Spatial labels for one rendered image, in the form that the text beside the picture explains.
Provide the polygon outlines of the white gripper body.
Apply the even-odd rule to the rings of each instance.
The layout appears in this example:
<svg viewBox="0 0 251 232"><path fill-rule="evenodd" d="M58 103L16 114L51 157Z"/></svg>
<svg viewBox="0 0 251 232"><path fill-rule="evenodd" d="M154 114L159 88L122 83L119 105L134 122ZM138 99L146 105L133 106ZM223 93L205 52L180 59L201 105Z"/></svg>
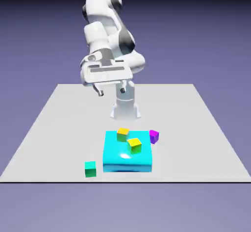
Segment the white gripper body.
<svg viewBox="0 0 251 232"><path fill-rule="evenodd" d="M133 78L132 71L124 60L83 61L80 67L81 81L88 86Z"/></svg>

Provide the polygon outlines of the small orange cube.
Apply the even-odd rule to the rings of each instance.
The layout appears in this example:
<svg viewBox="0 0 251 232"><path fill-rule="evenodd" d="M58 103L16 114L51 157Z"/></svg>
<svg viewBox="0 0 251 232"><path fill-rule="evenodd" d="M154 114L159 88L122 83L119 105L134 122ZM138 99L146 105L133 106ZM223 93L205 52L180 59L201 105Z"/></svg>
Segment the small orange cube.
<svg viewBox="0 0 251 232"><path fill-rule="evenodd" d="M119 128L117 130L117 140L120 142L126 142L129 135L129 129L127 128Z"/></svg>

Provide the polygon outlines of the small purple cube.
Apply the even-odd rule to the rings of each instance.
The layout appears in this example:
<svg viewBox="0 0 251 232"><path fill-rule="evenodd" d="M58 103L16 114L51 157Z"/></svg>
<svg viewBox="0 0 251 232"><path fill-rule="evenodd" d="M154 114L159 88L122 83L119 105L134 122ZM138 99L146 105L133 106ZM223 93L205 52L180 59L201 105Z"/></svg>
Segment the small purple cube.
<svg viewBox="0 0 251 232"><path fill-rule="evenodd" d="M150 135L150 141L152 144L155 144L159 140L159 132L151 129L149 131L149 135Z"/></svg>

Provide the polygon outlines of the small yellow cube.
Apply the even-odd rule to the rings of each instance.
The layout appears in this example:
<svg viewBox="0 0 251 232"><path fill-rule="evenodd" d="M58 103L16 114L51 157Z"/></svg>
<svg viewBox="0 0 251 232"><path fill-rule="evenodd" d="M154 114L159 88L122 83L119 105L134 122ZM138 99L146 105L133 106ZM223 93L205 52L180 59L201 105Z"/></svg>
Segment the small yellow cube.
<svg viewBox="0 0 251 232"><path fill-rule="evenodd" d="M128 139L127 148L131 154L138 154L141 152L142 143L138 138Z"/></svg>

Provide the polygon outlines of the small green cube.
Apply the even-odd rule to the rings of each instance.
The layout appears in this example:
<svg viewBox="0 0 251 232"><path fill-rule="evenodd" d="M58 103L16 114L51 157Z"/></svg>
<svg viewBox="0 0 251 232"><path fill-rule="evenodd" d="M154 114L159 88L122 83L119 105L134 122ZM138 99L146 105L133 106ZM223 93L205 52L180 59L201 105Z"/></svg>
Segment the small green cube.
<svg viewBox="0 0 251 232"><path fill-rule="evenodd" d="M96 162L95 161L86 161L84 163L85 177L92 178L97 176Z"/></svg>

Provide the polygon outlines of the large cyan box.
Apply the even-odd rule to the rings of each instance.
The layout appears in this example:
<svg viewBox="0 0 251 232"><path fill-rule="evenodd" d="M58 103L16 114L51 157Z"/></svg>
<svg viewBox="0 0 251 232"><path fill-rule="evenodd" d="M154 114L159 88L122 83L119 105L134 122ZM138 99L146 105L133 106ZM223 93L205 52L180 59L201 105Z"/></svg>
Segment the large cyan box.
<svg viewBox="0 0 251 232"><path fill-rule="evenodd" d="M117 132L109 130L105 134L103 149L104 172L151 172L152 150L147 130L131 130L128 139L137 138L141 147L133 151L128 141L117 139Z"/></svg>

